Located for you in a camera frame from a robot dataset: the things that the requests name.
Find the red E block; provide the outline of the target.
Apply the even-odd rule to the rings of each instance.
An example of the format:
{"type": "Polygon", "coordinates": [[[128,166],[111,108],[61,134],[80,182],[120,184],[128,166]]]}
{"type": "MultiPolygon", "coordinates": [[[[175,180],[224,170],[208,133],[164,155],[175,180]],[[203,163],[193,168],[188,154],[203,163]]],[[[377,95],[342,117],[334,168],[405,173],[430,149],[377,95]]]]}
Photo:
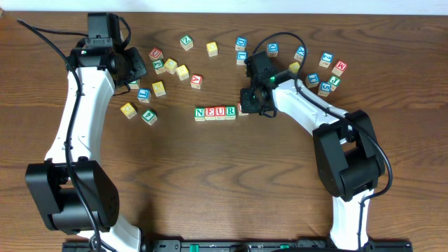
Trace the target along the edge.
{"type": "Polygon", "coordinates": [[[206,107],[204,109],[204,113],[205,113],[205,115],[204,115],[205,120],[215,120],[216,119],[214,107],[206,107]]]}

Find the green R block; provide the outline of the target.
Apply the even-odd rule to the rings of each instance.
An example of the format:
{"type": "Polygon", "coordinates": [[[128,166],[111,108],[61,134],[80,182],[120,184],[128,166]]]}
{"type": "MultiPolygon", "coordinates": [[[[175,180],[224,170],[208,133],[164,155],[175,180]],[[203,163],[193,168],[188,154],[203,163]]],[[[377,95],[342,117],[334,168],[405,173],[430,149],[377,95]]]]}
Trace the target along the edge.
{"type": "Polygon", "coordinates": [[[225,107],[225,119],[226,120],[235,120],[236,119],[236,106],[226,106],[225,107]]]}

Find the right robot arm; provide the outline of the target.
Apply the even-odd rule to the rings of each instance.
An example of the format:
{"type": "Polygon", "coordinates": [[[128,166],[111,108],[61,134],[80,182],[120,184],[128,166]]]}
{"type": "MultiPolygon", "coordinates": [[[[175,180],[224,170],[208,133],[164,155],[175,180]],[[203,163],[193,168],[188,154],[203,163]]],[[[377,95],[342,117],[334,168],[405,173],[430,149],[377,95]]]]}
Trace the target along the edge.
{"type": "Polygon", "coordinates": [[[330,239],[343,250],[368,243],[368,205],[375,196],[385,158],[369,116],[336,108],[310,91],[290,70],[275,69],[265,51],[244,60],[249,88],[241,89],[243,113],[292,117],[312,135],[318,176],[332,195],[330,239]]]}

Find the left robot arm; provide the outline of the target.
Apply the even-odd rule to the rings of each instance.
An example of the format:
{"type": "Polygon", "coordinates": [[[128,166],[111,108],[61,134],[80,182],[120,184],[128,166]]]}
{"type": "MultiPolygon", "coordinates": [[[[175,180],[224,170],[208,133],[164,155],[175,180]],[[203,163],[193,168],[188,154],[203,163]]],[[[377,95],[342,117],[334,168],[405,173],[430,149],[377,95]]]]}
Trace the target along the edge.
{"type": "Polygon", "coordinates": [[[123,17],[90,13],[87,32],[64,56],[68,92],[57,136],[25,181],[45,226],[85,238],[84,251],[145,251],[143,232],[120,214],[120,198],[101,168],[106,110],[118,88],[140,79],[146,65],[123,17]]]}

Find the red I block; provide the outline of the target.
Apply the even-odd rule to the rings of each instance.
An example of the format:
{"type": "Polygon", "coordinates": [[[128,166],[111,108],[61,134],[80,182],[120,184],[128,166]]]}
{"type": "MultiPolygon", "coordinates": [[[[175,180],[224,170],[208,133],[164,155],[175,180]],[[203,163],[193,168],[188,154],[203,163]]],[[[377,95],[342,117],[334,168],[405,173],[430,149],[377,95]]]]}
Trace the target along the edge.
{"type": "Polygon", "coordinates": [[[248,113],[244,113],[244,112],[242,111],[242,104],[241,104],[241,102],[238,102],[238,103],[237,103],[237,108],[238,108],[238,114],[239,114],[239,116],[247,116],[247,115],[248,115],[248,113]]]}

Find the blue S block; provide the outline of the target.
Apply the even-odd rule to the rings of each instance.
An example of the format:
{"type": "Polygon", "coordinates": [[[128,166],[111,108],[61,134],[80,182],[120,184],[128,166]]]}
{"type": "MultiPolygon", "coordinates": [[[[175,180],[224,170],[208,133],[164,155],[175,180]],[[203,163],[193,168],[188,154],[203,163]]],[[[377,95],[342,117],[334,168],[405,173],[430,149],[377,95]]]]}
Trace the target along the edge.
{"type": "Polygon", "coordinates": [[[322,97],[327,97],[332,92],[332,85],[327,82],[322,82],[319,85],[317,95],[322,97]]]}

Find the green N block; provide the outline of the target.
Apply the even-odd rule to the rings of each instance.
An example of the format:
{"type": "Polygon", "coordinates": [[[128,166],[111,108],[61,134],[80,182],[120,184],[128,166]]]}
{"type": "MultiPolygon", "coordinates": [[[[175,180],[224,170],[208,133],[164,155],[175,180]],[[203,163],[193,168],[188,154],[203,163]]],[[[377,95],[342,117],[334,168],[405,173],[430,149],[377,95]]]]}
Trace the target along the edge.
{"type": "Polygon", "coordinates": [[[205,121],[205,108],[195,108],[194,119],[195,121],[205,121]]]}

